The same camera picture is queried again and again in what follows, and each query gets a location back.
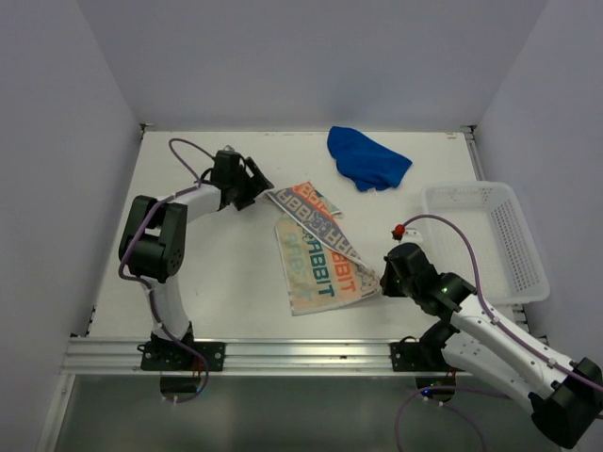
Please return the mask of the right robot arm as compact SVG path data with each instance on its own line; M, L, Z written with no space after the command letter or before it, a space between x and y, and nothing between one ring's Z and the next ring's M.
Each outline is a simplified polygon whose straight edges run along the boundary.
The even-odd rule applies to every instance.
M409 298L437 321L390 346L392 367L462 370L522 407L551 442L571 449L602 413L602 370L552 349L502 315L455 273L440 273L415 243L385 257L382 292Z

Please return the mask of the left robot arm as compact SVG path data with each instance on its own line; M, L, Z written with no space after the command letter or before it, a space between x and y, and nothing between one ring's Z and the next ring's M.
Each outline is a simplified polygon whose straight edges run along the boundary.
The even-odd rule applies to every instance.
M174 369L190 367L196 347L177 274L184 263L187 226L232 205L240 211L273 184L250 157L220 150L213 167L192 186L165 197L139 195L131 203L119 245L118 274L139 283L152 313L152 336L168 341L162 357Z

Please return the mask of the rabbit print towel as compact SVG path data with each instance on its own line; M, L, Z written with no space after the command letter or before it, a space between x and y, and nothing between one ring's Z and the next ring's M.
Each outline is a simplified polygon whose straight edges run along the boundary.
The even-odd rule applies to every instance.
M282 211L275 234L294 316L340 309L378 292L378 274L337 222L340 209L310 182L266 196Z

